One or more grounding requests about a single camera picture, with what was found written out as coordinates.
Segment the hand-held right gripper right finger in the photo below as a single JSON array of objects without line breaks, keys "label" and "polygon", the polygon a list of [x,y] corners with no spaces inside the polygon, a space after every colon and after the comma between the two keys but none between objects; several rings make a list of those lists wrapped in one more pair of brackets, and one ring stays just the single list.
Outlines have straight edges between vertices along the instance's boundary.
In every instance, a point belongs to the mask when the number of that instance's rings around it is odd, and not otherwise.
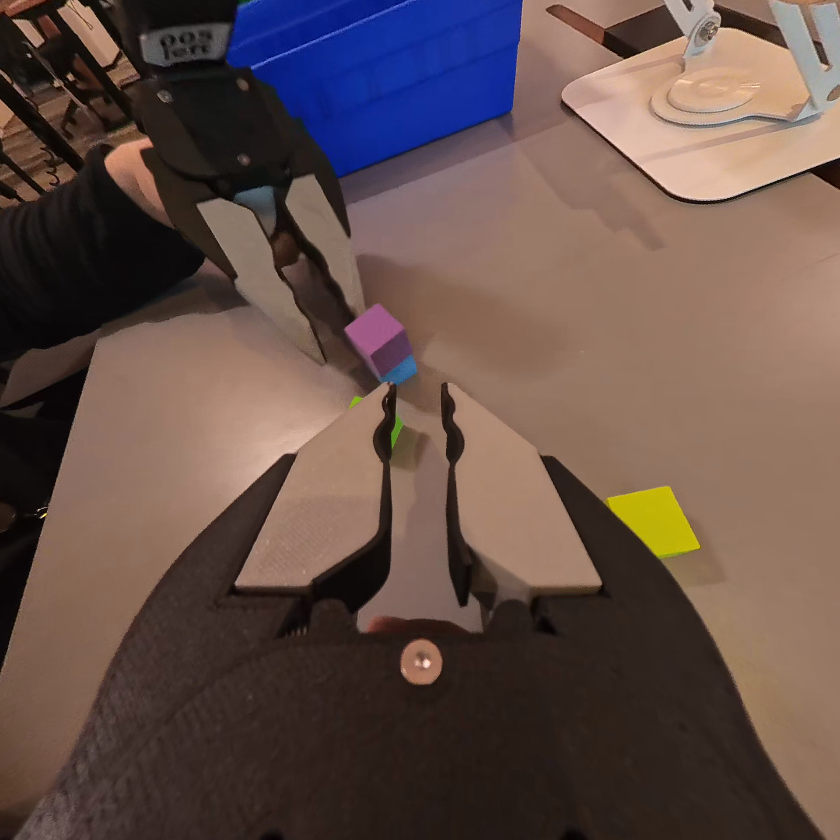
[{"label": "hand-held right gripper right finger", "polygon": [[597,572],[539,451],[452,383],[441,388],[448,572],[460,606],[594,595]]}]

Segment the person's left forearm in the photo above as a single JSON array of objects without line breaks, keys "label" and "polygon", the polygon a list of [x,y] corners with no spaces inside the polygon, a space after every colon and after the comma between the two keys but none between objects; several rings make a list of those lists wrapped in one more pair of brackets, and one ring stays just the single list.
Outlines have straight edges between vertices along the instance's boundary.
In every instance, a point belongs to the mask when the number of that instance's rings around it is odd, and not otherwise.
[{"label": "person's left forearm", "polygon": [[94,147],[76,177],[1,212],[1,359],[93,333],[160,297],[205,255],[137,207]]}]

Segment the yellow foam cube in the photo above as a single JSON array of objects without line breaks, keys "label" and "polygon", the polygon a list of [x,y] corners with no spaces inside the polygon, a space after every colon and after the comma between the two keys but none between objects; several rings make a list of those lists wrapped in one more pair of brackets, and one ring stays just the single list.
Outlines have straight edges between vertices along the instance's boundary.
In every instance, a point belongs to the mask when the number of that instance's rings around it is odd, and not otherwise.
[{"label": "yellow foam cube", "polygon": [[686,514],[668,486],[609,497],[605,503],[660,560],[700,549]]}]

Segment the black desk frame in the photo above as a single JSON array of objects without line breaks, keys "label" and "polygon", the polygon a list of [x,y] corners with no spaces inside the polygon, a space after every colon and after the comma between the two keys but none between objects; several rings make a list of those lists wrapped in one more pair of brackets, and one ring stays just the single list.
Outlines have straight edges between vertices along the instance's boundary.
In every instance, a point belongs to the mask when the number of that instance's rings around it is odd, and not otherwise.
[{"label": "black desk frame", "polygon": [[100,141],[133,131],[139,81],[116,2],[2,2],[2,201],[78,172]]}]

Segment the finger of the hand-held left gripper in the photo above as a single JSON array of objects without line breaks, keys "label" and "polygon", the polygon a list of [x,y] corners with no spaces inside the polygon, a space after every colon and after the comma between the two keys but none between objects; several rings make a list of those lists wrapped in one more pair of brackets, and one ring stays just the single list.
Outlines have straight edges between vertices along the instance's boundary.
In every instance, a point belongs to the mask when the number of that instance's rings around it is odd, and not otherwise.
[{"label": "finger of the hand-held left gripper", "polygon": [[300,352],[326,364],[319,338],[300,310],[275,263],[270,239],[255,211],[221,197],[199,203],[197,211],[234,272],[240,296],[258,309]]},{"label": "finger of the hand-held left gripper", "polygon": [[319,268],[347,323],[364,314],[364,291],[351,240],[343,192],[331,174],[295,177],[287,192],[287,212],[299,246]]}]

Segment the purple foam cube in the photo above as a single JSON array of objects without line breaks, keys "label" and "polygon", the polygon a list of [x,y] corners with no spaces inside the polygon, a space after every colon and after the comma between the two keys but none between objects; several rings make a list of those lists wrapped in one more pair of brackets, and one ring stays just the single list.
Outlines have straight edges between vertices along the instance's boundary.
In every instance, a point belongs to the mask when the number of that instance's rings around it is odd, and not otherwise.
[{"label": "purple foam cube", "polygon": [[351,349],[380,381],[413,356],[405,328],[381,304],[363,312],[343,333]]}]

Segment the large blue storage bin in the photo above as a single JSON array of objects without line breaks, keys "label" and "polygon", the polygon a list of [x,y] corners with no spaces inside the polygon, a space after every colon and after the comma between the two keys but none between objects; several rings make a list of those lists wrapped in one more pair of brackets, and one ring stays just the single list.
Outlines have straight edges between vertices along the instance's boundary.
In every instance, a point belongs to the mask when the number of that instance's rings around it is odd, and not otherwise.
[{"label": "large blue storage bin", "polygon": [[227,53],[270,84],[338,176],[512,109],[522,1],[259,1]]}]

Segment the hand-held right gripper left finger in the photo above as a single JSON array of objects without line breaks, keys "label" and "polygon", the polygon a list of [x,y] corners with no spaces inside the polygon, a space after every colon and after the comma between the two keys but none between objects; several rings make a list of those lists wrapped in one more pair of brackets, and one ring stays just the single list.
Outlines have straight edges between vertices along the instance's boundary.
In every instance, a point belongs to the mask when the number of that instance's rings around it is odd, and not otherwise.
[{"label": "hand-held right gripper left finger", "polygon": [[395,424],[396,387],[382,384],[289,458],[237,594],[336,600],[351,614],[377,595],[391,570]]}]

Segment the person's left hand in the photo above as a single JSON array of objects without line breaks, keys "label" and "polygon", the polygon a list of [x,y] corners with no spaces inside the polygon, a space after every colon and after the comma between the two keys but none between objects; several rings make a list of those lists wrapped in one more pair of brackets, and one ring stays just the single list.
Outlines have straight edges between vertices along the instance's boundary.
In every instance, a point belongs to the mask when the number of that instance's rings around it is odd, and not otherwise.
[{"label": "person's left hand", "polygon": [[153,143],[147,137],[130,141],[106,153],[104,164],[117,187],[137,207],[158,223],[173,229],[154,176],[142,156],[144,151],[151,149]]}]

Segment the green foam cube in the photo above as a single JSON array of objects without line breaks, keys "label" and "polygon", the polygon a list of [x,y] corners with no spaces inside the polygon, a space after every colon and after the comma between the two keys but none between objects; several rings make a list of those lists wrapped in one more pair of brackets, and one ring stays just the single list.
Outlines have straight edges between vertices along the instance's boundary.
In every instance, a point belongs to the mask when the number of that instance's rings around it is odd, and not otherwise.
[{"label": "green foam cube", "polygon": [[[362,401],[363,401],[363,397],[358,396],[358,395],[354,396],[351,403],[350,403],[350,407],[353,407],[353,406],[355,406],[359,403],[362,403]],[[395,415],[395,421],[394,421],[394,425],[393,425],[392,432],[391,432],[392,452],[396,448],[396,443],[397,443],[397,440],[400,436],[400,433],[403,430],[403,427],[404,427],[403,420],[398,415]]]}]

